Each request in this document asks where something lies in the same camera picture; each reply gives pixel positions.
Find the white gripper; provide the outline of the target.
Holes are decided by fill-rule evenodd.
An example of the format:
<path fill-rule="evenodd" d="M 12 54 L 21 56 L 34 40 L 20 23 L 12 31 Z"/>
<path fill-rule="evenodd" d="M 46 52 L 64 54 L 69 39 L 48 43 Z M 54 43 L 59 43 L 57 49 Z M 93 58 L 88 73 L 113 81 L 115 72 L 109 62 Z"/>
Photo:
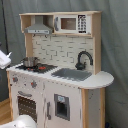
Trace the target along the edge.
<path fill-rule="evenodd" d="M 6 55 L 4 52 L 0 50 L 0 68 L 1 69 L 6 68 L 11 63 L 10 55 L 11 53 Z"/>

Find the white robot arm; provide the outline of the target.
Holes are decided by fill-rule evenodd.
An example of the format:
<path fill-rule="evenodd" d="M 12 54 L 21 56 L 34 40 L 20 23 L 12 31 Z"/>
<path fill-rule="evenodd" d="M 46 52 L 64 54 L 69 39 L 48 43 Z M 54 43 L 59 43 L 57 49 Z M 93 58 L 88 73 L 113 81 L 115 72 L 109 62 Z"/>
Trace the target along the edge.
<path fill-rule="evenodd" d="M 11 63 L 9 55 L 0 50 L 0 68 L 4 69 Z M 36 122 L 28 115 L 21 115 L 16 120 L 0 125 L 0 128 L 37 128 Z"/>

